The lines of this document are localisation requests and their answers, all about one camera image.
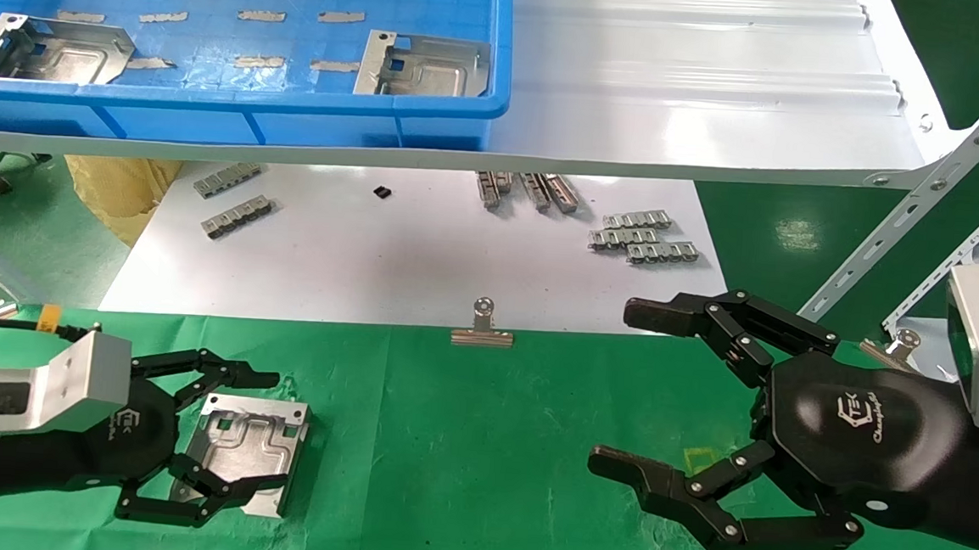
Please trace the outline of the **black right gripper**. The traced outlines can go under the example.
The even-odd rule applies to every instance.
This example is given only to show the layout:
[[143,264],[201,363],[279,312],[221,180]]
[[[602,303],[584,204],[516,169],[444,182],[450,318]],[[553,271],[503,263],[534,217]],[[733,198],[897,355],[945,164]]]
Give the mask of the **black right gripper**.
[[[748,388],[765,385],[753,405],[755,441],[695,476],[611,446],[591,450],[589,471],[628,485],[644,513],[679,523],[706,550],[846,550],[864,535],[851,514],[951,532],[971,429],[951,384],[835,361],[838,335],[744,289],[680,292],[663,303],[635,297],[623,321],[699,338]],[[762,341],[796,358],[773,367]],[[721,507],[761,474],[813,514],[737,519]]]

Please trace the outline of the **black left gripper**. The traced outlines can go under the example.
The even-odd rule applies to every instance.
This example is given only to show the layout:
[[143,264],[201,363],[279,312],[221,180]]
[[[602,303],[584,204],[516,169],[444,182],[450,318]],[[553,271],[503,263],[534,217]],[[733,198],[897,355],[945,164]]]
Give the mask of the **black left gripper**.
[[[223,509],[245,507],[261,490],[286,486],[286,474],[228,481],[191,456],[171,456],[178,435],[176,412],[219,387],[272,389],[280,382],[277,372],[254,370],[244,360],[223,359],[203,349],[138,357],[131,361],[130,370],[133,381],[128,402],[103,422],[76,435],[66,488],[83,491],[120,486],[117,519],[201,528]],[[199,377],[172,396],[149,381],[178,373],[198,373]],[[162,468],[201,494],[200,504],[138,495],[140,485]]]

